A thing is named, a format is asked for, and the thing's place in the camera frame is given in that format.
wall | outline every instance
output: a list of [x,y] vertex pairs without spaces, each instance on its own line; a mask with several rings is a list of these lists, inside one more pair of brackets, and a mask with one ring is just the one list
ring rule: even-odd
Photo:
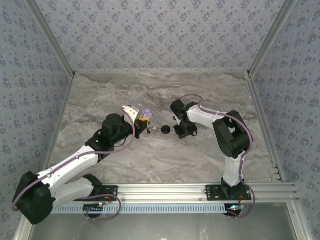
[[246,70],[283,0],[37,0],[74,71]]
[[320,239],[320,2],[298,0],[255,75],[287,181]]
[[1,0],[0,22],[0,239],[11,240],[14,193],[44,163],[69,79],[23,0]]

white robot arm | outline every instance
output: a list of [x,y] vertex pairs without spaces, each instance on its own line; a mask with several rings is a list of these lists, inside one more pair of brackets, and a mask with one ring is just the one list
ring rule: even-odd
[[[231,120],[219,112],[210,109],[199,107],[198,103],[191,102],[185,105],[180,99],[174,101],[170,109],[172,110],[178,125],[174,126],[174,130],[180,139],[187,136],[196,136],[198,133],[196,124],[201,124],[215,131],[219,147],[225,155],[225,172],[222,178],[222,185],[226,184],[225,188],[232,189],[240,184],[239,169],[243,154],[250,146],[249,136],[246,131],[237,122]],[[244,121],[237,111],[231,111],[228,115]]]
[[102,193],[102,183],[92,174],[85,175],[78,181],[65,183],[83,170],[99,163],[110,153],[121,151],[114,151],[116,143],[132,134],[139,139],[140,134],[147,129],[149,120],[137,119],[137,108],[123,106],[122,109],[126,113],[125,116],[109,114],[102,123],[102,128],[75,154],[37,174],[29,171],[22,176],[13,202],[32,224],[43,221],[53,208]]

marble surface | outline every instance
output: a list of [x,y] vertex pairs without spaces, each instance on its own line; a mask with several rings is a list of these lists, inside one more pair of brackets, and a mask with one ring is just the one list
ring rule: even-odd
[[[204,107],[241,114],[254,139],[253,149],[245,158],[244,178],[248,182],[272,181],[272,162],[243,73],[76,74],[50,165],[83,146],[108,114],[122,115],[121,107],[132,105],[151,109],[151,134],[145,131],[128,149],[108,156],[76,179],[91,173],[103,183],[220,182],[225,157],[214,131],[199,125],[196,137],[180,140],[173,129],[176,122],[170,105],[190,93],[201,95]],[[163,125],[171,127],[169,134],[161,133]]]

black plastic housing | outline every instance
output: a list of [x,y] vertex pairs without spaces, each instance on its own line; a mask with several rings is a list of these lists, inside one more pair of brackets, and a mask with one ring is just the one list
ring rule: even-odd
[[[135,138],[139,139],[140,134],[148,127],[147,121],[136,120],[134,122]],[[133,133],[130,123],[125,121],[124,116],[112,113],[106,116],[102,128],[98,130],[85,145],[90,146],[97,152],[111,152],[115,144],[125,140]],[[109,154],[99,154],[98,161],[105,159]]]
[[[233,110],[228,115],[240,120],[246,126],[239,112]],[[248,150],[250,146],[249,136],[245,129],[236,121],[224,117],[216,120],[213,123],[213,128],[219,147],[227,157],[236,159],[239,154]]]
[[188,110],[194,105],[198,105],[198,103],[192,101],[189,104],[185,105],[180,99],[174,101],[170,109],[178,117],[181,121],[179,125],[175,125],[173,128],[175,133],[178,135],[179,139],[183,139],[187,136],[193,135],[197,133],[198,129],[194,122],[191,122],[188,118]]
[[[31,171],[24,174],[19,182],[18,188],[15,192],[13,201],[17,196],[30,184],[38,180],[38,176]],[[16,207],[33,225],[42,222],[46,219],[52,209],[53,201],[48,185],[42,182],[37,183],[31,187],[17,202]]]

purple cable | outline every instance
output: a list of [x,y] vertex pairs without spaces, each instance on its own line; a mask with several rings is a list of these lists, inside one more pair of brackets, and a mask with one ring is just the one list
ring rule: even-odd
[[40,183],[42,180],[46,179],[48,177],[48,175],[53,175],[55,172],[57,172],[58,170],[62,169],[63,167],[65,167],[66,165],[68,165],[69,163],[71,163],[72,161],[76,160],[77,158],[81,158],[83,156],[89,155],[89,154],[116,154],[116,153],[120,153],[123,150],[127,149],[134,141],[135,139],[135,135],[136,135],[136,128],[135,128],[135,123],[134,121],[132,121],[131,117],[129,116],[128,113],[124,112],[124,114],[129,118],[131,126],[132,126],[132,139],[131,141],[124,147],[121,148],[119,150],[115,150],[115,151],[88,151],[88,152],[84,152],[79,154],[78,156],[75,156],[73,158],[71,158],[70,160],[66,161],[64,164],[58,166],[56,169],[52,170],[51,172],[49,172],[47,175],[39,178],[38,180],[34,181],[33,183],[31,183],[30,185],[28,185],[25,189],[23,189],[19,195],[16,197],[16,199],[14,200],[13,204],[12,204],[12,210],[13,211],[19,211],[19,209],[16,208],[17,202],[20,200],[20,198],[26,193],[26,191],[28,191],[30,188],[32,188],[34,185]]
[[113,195],[113,194],[101,194],[101,195],[97,195],[97,196],[87,196],[87,197],[82,197],[82,198],[79,198],[78,200],[90,200],[90,199],[96,199],[96,198],[101,198],[101,197],[112,197],[114,199],[116,199],[118,202],[119,202],[119,209],[118,211],[110,216],[110,217],[105,217],[105,218],[91,218],[89,217],[89,212],[90,210],[93,208],[93,207],[89,207],[88,210],[85,212],[85,216],[88,218],[88,220],[93,220],[93,221],[107,221],[107,220],[111,220],[111,219],[114,219],[115,217],[117,217],[121,211],[121,201],[120,199],[116,196],[116,195]]
[[201,111],[203,111],[203,112],[205,112],[205,113],[208,113],[208,114],[217,114],[217,115],[219,115],[219,116],[227,117],[227,118],[229,118],[229,119],[232,119],[232,120],[236,121],[241,127],[243,127],[243,129],[245,130],[246,134],[248,134],[248,136],[249,136],[249,142],[250,142],[249,148],[248,148],[248,150],[241,156],[241,159],[240,159],[239,180],[240,180],[240,182],[241,182],[244,186],[246,186],[247,188],[249,188],[249,189],[251,190],[252,195],[253,195],[253,204],[252,204],[252,207],[250,208],[250,210],[249,210],[245,215],[242,215],[242,216],[238,216],[237,214],[235,214],[235,213],[232,212],[232,211],[227,211],[228,213],[234,215],[234,216],[237,217],[238,219],[243,219],[243,218],[247,217],[249,214],[251,214],[251,212],[253,211],[253,209],[254,209],[254,207],[255,207],[255,204],[256,204],[256,195],[255,195],[254,190],[252,189],[251,186],[249,186],[248,184],[246,184],[246,183],[244,182],[244,180],[242,179],[242,168],[243,168],[243,166],[244,166],[244,158],[245,158],[245,156],[251,151],[251,149],[252,149],[252,147],[253,147],[252,135],[251,135],[249,129],[246,127],[246,125],[244,125],[239,119],[235,118],[234,116],[230,116],[230,115],[225,114],[225,113],[220,113],[220,112],[216,112],[216,111],[210,111],[210,110],[207,110],[207,109],[202,108],[201,102],[203,101],[203,98],[202,98],[200,95],[198,95],[198,94],[186,94],[186,95],[180,97],[179,99],[182,99],[182,98],[188,97],[188,96],[195,96],[195,97],[200,98],[200,101],[199,101],[198,105],[199,105],[199,109],[200,109]]

